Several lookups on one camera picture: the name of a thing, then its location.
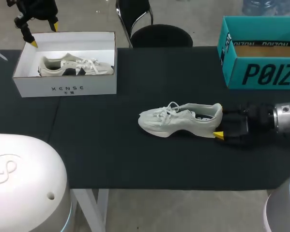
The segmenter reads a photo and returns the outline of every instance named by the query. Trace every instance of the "black chair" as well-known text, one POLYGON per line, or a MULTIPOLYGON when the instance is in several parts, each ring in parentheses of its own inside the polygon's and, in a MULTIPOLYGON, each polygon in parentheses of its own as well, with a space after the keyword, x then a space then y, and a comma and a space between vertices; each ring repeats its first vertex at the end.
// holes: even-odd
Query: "black chair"
POLYGON ((191 36, 184 30, 170 26, 153 25, 153 12, 149 0, 117 0, 116 9, 130 47, 192 47, 191 36), (151 25, 132 29, 146 13, 150 13, 151 25))

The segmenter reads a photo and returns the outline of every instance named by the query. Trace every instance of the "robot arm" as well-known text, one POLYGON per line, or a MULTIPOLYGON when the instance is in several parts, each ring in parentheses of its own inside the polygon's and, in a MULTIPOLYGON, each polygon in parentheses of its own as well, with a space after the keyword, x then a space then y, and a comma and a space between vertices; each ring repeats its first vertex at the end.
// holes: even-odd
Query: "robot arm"
POLYGON ((9 7, 15 4, 21 12, 15 18, 15 26, 21 29, 24 41, 38 47, 27 24, 32 18, 48 20, 51 30, 54 32, 58 30, 58 18, 56 17, 58 8, 55 0, 7 0, 9 7))
POLYGON ((258 136, 271 131, 290 132, 290 102, 247 104, 236 109, 223 109, 221 131, 214 132, 220 141, 230 144, 250 144, 258 136))

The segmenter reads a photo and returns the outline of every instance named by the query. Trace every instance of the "metal chair frame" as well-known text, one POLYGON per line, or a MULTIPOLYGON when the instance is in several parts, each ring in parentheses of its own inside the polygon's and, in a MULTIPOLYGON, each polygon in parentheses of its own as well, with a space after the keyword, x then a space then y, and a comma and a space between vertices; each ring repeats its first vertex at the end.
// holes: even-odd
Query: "metal chair frame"
MULTIPOLYGON (((123 30, 124 30, 124 33, 125 33, 125 35, 126 35, 126 38, 127 38, 127 40, 128 40, 128 42, 129 42, 129 47, 130 48, 133 48, 133 45, 132 45, 132 43, 131 43, 131 38, 130 38, 130 36, 129 36, 129 33, 127 32, 127 29, 126 29, 126 27, 125 27, 125 24, 124 24, 124 22, 123 22, 123 19, 122 19, 122 17, 121 17, 121 12, 120 12, 120 8, 119 8, 119 1, 120 0, 117 0, 116 1, 116 10, 117 10, 117 14, 118 14, 118 16, 119 16, 119 19, 120 19, 120 21, 121 21, 121 24, 122 24, 122 27, 123 27, 123 30)), ((133 27, 134 27, 134 25, 145 15, 145 14, 147 14, 147 13, 150 13, 150 17, 151 17, 151 25, 153 25, 153 11, 152 11, 152 9, 151 9, 151 7, 150 7, 150 9, 148 10, 148 11, 146 11, 146 12, 144 12, 140 17, 138 17, 137 19, 136 19, 136 21, 133 23, 133 25, 132 25, 132 27, 131 27, 131 33, 132 33, 132 30, 133 30, 133 27)))

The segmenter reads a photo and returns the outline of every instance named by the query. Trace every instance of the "white shoe box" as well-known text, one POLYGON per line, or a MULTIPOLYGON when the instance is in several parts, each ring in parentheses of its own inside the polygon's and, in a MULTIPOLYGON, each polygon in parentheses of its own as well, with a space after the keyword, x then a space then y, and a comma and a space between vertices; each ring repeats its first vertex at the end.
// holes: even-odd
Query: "white shoe box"
POLYGON ((117 93, 117 49, 114 32, 52 32, 33 34, 38 48, 26 43, 13 80, 22 97, 76 96, 117 93), (97 59, 114 66, 114 74, 43 76, 38 66, 43 56, 97 59))

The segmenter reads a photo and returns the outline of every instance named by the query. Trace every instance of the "teal shoe box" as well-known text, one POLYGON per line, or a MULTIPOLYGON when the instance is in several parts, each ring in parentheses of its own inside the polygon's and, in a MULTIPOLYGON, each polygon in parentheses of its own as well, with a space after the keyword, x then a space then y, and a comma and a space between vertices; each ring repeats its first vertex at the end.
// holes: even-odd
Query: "teal shoe box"
POLYGON ((290 89, 290 57, 238 57, 234 45, 290 46, 290 16, 225 16, 218 42, 230 89, 290 89))

